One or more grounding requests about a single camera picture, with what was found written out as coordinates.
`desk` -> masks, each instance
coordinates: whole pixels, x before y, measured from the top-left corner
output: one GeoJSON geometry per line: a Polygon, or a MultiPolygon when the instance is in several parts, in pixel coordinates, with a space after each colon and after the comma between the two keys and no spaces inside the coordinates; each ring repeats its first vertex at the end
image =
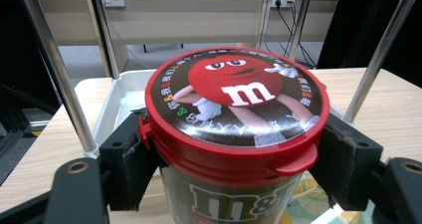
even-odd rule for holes
{"type": "MultiPolygon", "coordinates": [[[[330,101],[345,112],[364,69],[312,71],[327,86],[330,101]]],[[[76,90],[91,129],[110,87],[110,79],[89,79],[76,90]]],[[[382,160],[403,156],[422,160],[422,89],[381,70],[356,119],[355,127],[384,146],[382,160]]],[[[63,163],[82,157],[82,146],[61,107],[24,158],[0,187],[0,212],[51,188],[63,163]]],[[[173,223],[159,176],[153,177],[139,212],[111,212],[111,223],[173,223]]]]}

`cartoon eye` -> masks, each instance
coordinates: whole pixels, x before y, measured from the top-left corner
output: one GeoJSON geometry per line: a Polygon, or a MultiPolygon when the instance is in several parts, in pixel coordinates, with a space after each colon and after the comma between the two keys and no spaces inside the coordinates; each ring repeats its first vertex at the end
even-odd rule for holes
{"type": "Polygon", "coordinates": [[[227,64],[231,65],[231,66],[243,66],[246,64],[245,60],[235,60],[235,61],[230,61],[227,62],[227,64]]]}
{"type": "Polygon", "coordinates": [[[224,67],[224,63],[215,63],[212,65],[205,66],[205,69],[212,71],[212,70],[222,69],[223,67],[224,67]]]}

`lid label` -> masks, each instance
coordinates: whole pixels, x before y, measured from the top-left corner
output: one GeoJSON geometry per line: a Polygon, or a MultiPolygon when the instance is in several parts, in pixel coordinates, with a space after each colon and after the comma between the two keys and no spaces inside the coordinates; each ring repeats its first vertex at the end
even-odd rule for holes
{"type": "Polygon", "coordinates": [[[267,146],[300,135],[317,122],[322,105],[302,69],[238,49],[199,51],[167,63],[151,95],[177,130],[233,146],[267,146]]]}

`red lid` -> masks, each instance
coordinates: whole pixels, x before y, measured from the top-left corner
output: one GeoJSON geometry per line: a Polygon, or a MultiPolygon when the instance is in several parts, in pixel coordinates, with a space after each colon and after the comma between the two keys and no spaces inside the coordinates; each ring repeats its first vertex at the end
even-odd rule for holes
{"type": "Polygon", "coordinates": [[[289,176],[317,160],[329,103],[305,68],[263,51],[223,47],[162,65],[145,92],[151,135],[167,162],[234,179],[289,176]]]}

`cartoon character face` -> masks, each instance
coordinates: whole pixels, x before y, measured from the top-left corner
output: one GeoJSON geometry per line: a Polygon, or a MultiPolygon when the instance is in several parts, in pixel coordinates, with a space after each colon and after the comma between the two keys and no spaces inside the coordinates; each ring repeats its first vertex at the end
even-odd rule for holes
{"type": "Polygon", "coordinates": [[[258,59],[222,55],[193,65],[189,84],[200,96],[228,107],[255,107],[276,98],[283,88],[279,74],[258,59]]]}

